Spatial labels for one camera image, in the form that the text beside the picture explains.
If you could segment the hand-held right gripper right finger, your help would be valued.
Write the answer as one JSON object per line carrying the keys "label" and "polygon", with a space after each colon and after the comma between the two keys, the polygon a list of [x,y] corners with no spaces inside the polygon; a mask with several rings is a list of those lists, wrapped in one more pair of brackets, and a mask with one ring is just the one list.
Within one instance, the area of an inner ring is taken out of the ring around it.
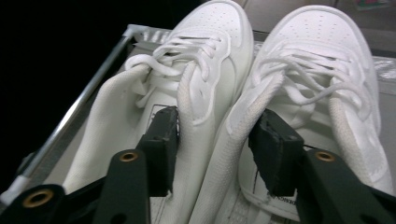
{"label": "hand-held right gripper right finger", "polygon": [[302,157],[304,139],[276,112],[265,109],[248,136],[248,146],[271,195],[292,196],[295,164]]}

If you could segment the white lace-up sneaker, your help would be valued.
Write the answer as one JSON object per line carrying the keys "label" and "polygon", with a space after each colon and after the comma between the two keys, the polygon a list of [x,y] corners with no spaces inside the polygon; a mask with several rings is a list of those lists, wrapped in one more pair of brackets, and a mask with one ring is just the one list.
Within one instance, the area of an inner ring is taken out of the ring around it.
{"label": "white lace-up sneaker", "polygon": [[248,147],[265,109],[306,148],[338,154],[361,182],[392,193],[378,101],[372,54],[357,24],[333,7],[292,11],[263,42],[221,125],[189,224],[300,224],[295,199],[268,192]]}
{"label": "white lace-up sneaker", "polygon": [[110,158],[136,147],[154,116],[174,105],[179,145],[173,189],[152,198],[151,220],[191,224],[219,126],[240,95],[252,56],[252,30],[238,4],[198,6],[158,48],[130,57],[99,89],[64,188],[74,192],[103,177]]}

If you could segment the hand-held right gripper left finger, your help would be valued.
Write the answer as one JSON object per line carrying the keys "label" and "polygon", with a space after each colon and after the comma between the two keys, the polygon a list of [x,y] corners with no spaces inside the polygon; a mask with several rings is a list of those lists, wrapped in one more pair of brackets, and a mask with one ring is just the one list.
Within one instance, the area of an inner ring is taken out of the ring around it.
{"label": "hand-held right gripper left finger", "polygon": [[173,191],[178,149],[177,125],[177,108],[162,108],[155,113],[138,143],[138,148],[147,158],[150,197],[165,197]]}

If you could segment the metal frame shoe rack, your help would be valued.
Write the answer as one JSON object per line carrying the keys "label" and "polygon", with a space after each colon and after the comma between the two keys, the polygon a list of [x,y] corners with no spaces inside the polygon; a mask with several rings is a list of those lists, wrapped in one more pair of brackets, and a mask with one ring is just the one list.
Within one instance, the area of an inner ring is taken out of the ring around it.
{"label": "metal frame shoe rack", "polygon": [[[16,176],[0,191],[0,214],[24,191],[41,184],[59,184],[71,165],[81,142],[89,110],[101,84],[137,53],[151,53],[170,35],[168,29],[130,24],[76,101],[71,104],[44,145],[22,160]],[[380,142],[389,158],[396,190],[396,50],[371,48],[379,89],[382,120]]]}

